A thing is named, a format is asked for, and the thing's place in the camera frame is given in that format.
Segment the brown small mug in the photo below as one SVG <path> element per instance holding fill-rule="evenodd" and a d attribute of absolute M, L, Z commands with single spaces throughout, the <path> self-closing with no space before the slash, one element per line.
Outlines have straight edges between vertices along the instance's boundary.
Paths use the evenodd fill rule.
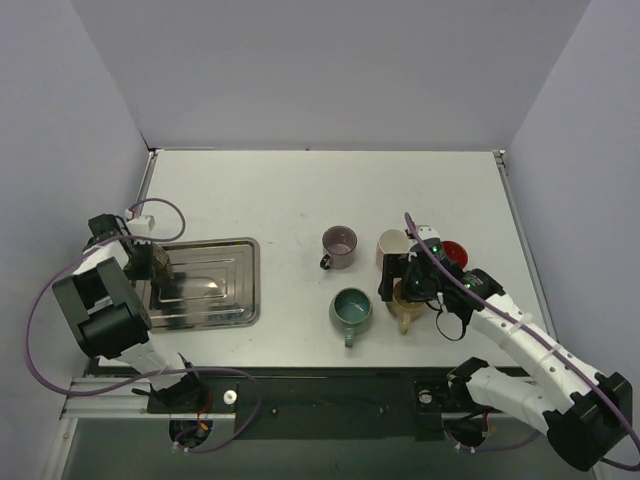
<path fill-rule="evenodd" d="M 153 244 L 151 250 L 151 281 L 158 285 L 169 284 L 174 277 L 173 267 L 166 250 L 158 245 Z"/>

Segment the beige round mug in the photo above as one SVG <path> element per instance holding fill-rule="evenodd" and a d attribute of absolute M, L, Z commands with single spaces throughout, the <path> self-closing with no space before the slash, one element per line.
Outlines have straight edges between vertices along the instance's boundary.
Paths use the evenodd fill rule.
<path fill-rule="evenodd" d="M 408 333 L 411 323 L 423 316 L 428 307 L 425 302 L 411 303 L 401 297 L 403 282 L 398 280 L 392 291 L 392 300 L 386 303 L 387 309 L 398 322 L 398 330 L 402 335 Z"/>

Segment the pink faceted mug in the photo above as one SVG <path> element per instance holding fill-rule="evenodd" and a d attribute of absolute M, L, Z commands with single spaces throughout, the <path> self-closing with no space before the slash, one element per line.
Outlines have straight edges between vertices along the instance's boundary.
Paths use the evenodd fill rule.
<path fill-rule="evenodd" d="M 412 240 L 404 230 L 389 229 L 384 231 L 378 238 L 376 244 L 376 266 L 383 269 L 385 255 L 406 254 L 413 245 Z"/>

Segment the red mug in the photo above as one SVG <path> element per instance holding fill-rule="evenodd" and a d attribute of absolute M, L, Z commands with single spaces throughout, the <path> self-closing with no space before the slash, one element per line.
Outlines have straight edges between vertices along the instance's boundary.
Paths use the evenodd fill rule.
<path fill-rule="evenodd" d="M 452 262 L 456 262 L 461 268 L 465 268 L 468 265 L 468 253 L 462 245 L 451 240 L 443 240 L 442 245 L 447 257 Z"/>

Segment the green mug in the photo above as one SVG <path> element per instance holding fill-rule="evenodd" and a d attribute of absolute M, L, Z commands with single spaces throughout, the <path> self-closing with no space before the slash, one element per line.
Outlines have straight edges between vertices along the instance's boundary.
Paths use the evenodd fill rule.
<path fill-rule="evenodd" d="M 343 335 L 346 348 L 352 348 L 356 337 L 370 329 L 372 313 L 373 306 L 369 296 L 358 288 L 340 290 L 329 305 L 329 319 Z"/>

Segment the lilac mug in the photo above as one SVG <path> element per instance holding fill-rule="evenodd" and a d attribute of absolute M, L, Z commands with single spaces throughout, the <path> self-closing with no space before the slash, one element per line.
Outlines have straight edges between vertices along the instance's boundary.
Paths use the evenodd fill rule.
<path fill-rule="evenodd" d="M 351 228 L 330 227 L 322 235 L 323 255 L 319 267 L 325 271 L 347 269 L 355 260 L 357 243 L 357 235 Z"/>

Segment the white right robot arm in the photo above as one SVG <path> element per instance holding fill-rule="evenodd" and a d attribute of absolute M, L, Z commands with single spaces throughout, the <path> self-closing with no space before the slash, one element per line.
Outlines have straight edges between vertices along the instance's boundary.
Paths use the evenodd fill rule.
<path fill-rule="evenodd" d="M 385 302 L 435 302 L 494 342 L 529 376 L 512 377 L 472 357 L 448 375 L 446 394 L 459 408 L 488 407 L 543 434 L 570 466 L 588 471 L 605 462 L 634 431 L 633 389 L 620 374 L 604 375 L 539 328 L 502 285 L 481 269 L 463 270 L 439 238 L 417 240 L 400 252 L 379 251 L 378 293 Z"/>

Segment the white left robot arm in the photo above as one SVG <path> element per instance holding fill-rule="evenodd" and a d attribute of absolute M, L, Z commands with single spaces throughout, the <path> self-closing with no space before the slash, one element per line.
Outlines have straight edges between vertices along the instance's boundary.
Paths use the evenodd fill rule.
<path fill-rule="evenodd" d="M 184 356 L 158 346 L 148 308 L 135 290 L 139 282 L 158 286 L 173 279 L 165 250 L 151 239 L 155 219 L 101 214 L 88 225 L 91 237 L 79 265 L 52 287 L 80 349 L 147 374 L 145 395 L 162 406 L 197 410 L 206 402 L 204 384 Z"/>

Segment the metal tray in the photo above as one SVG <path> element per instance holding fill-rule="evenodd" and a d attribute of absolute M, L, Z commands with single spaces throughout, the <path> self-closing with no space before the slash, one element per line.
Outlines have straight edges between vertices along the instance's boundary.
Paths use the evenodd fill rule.
<path fill-rule="evenodd" d="M 249 326 L 260 316 L 260 246 L 251 237 L 163 246 L 168 274 L 135 283 L 152 329 Z"/>

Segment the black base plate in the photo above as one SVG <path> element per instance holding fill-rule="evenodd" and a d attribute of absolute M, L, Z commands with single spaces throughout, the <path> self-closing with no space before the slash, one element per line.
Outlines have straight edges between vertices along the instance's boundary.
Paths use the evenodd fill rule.
<path fill-rule="evenodd" d="M 258 368 L 189 373 L 185 385 L 151 393 L 147 410 L 172 416 L 170 434 L 200 446 L 216 415 L 242 440 L 440 440 L 478 446 L 486 407 L 453 397 L 444 368 Z"/>

